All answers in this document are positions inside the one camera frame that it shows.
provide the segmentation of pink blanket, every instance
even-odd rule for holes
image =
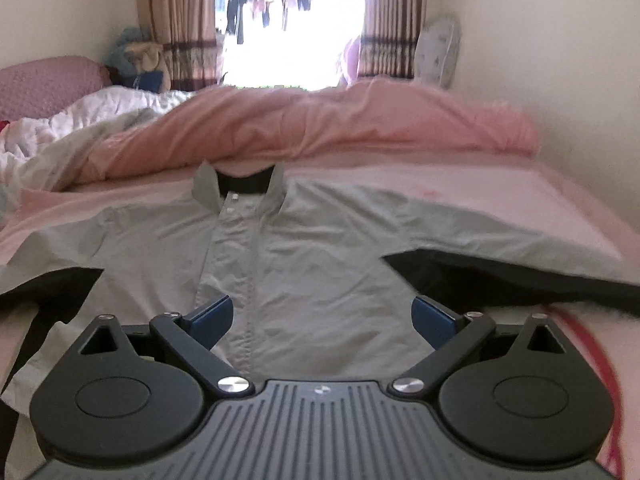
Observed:
[[[76,182],[183,168],[203,160],[293,160],[344,149],[480,150],[533,155],[532,123],[506,104],[374,78],[350,88],[212,88],[156,122],[104,140]]]

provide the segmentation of striped curtain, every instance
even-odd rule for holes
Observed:
[[[138,0],[140,26],[162,44],[172,89],[218,82],[215,12],[215,0]]]
[[[366,0],[359,77],[414,77],[415,45],[427,0]]]

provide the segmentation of metal screw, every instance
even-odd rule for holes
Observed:
[[[228,394],[239,394],[249,389],[251,384],[244,377],[224,377],[218,381],[218,387]]]
[[[401,394],[416,394],[424,388],[424,383],[414,377],[401,377],[391,383],[391,387]]]

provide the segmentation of ribbed black plate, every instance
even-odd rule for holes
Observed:
[[[594,463],[547,472],[501,468],[469,455],[428,407],[374,382],[270,381],[256,397],[216,405],[190,442],[126,470],[60,462],[37,480],[549,480],[608,479]]]

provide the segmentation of pink pillow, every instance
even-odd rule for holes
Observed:
[[[0,70],[0,120],[43,119],[104,86],[101,65],[81,56],[50,57]]]

